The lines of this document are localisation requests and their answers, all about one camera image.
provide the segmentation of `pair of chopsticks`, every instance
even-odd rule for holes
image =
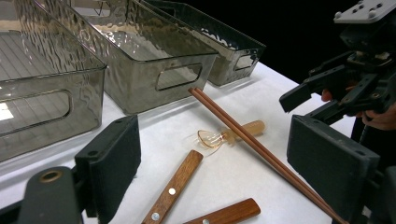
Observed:
[[[189,88],[189,92],[200,101],[206,108],[223,121],[231,130],[233,130],[241,139],[250,145],[257,153],[265,158],[282,176],[288,180],[295,188],[304,194],[309,200],[316,204],[323,212],[340,224],[348,222],[339,217],[332,208],[309,186],[303,182],[295,173],[293,173],[285,164],[274,156],[266,147],[264,147],[256,138],[239,125],[231,116],[222,110],[212,99],[198,88]]]

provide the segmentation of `light wooden handle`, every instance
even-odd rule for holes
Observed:
[[[201,153],[195,150],[190,151],[142,223],[162,223],[203,157]]]
[[[233,224],[257,216],[261,212],[256,202],[249,198],[240,203],[220,209],[203,217],[198,217],[185,224]]]

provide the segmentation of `plastic bin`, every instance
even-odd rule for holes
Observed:
[[[208,78],[217,86],[250,77],[266,48],[259,41],[187,4],[162,0],[141,0],[141,3],[159,14],[158,9],[161,10],[165,14],[162,16],[219,52]]]
[[[67,4],[46,0],[49,11],[107,63],[105,91],[125,114],[191,96],[191,87],[205,87],[218,53],[172,22],[133,0],[107,0],[107,16],[77,12]]]
[[[0,161],[98,128],[106,64],[33,0],[0,0]]]

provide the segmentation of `white table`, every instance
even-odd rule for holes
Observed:
[[[258,63],[251,77],[223,87],[208,83],[204,92],[241,125],[263,120],[266,130],[257,139],[293,170],[286,157],[291,115],[305,115],[323,104],[314,94],[311,100],[285,113],[279,97],[296,85]],[[0,208],[21,200],[27,180],[37,172],[58,165],[73,167],[75,154],[111,121],[123,116],[105,95],[103,124],[99,129],[0,163]],[[142,161],[111,223],[140,223],[190,150],[197,148],[196,132],[224,127],[193,96],[141,113],[138,119]],[[344,118],[332,126],[350,136],[353,121]],[[332,222],[258,153],[239,141],[234,146],[224,144],[216,153],[204,157],[165,223],[186,222],[247,198],[253,198],[262,211],[244,223]],[[97,220],[85,218],[85,223]]]

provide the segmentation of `storage container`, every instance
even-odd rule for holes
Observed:
[[[154,7],[161,10],[169,21],[219,52],[208,78],[217,86],[250,77],[265,50],[259,41],[187,4],[162,0],[141,3],[159,14]]]
[[[0,0],[0,161],[98,128],[106,64],[34,0]]]
[[[66,0],[46,7],[108,65],[105,91],[127,115],[191,96],[203,89],[218,53],[134,0],[107,0],[93,14]]]

